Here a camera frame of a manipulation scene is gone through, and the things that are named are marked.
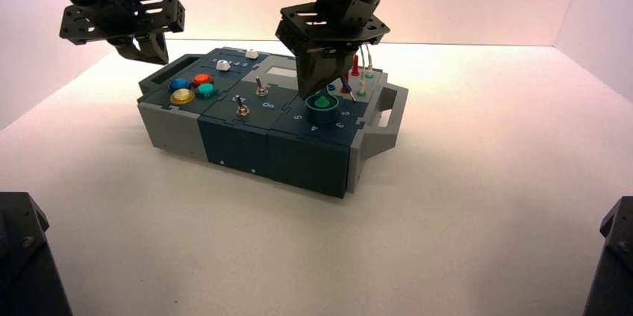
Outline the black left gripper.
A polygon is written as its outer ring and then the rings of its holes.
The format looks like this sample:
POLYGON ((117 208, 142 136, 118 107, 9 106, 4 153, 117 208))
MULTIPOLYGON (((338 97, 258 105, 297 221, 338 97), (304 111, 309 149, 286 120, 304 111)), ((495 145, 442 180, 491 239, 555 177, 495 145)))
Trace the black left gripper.
POLYGON ((125 59, 166 65, 164 32, 182 32, 184 23, 185 8, 179 0, 103 0, 93 6, 66 7, 59 36, 75 45, 107 40, 125 59), (140 48, 133 36, 138 36, 140 48))

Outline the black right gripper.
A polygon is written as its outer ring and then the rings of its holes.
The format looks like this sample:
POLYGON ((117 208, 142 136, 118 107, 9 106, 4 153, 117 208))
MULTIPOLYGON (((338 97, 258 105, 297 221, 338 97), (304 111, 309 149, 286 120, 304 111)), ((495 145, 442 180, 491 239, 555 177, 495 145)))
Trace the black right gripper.
POLYGON ((275 35, 296 55, 298 94, 306 99, 335 81, 351 87, 362 46, 379 43, 389 32, 377 16, 358 28, 337 26, 310 2, 283 7, 275 35))

